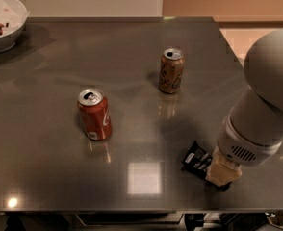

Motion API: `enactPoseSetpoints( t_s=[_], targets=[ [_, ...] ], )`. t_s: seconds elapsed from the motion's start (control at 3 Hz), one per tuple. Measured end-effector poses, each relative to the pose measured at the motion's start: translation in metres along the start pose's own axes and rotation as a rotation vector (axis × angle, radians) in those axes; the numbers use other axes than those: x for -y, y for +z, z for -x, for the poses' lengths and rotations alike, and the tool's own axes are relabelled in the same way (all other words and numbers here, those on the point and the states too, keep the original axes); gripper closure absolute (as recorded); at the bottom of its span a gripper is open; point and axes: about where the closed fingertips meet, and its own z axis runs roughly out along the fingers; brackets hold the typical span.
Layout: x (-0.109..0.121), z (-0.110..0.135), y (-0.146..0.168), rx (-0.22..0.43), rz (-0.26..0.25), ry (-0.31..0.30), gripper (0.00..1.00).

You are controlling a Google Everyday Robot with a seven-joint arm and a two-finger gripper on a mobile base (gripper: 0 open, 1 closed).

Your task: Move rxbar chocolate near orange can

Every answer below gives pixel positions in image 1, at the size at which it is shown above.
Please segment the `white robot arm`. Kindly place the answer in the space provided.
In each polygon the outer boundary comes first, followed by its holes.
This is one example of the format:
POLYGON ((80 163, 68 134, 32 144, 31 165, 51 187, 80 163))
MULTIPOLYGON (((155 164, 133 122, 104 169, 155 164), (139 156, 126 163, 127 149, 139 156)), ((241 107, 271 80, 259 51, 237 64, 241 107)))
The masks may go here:
POLYGON ((247 88, 221 124, 206 180, 218 187, 261 165, 283 142, 283 29, 258 39, 244 59, 247 88))

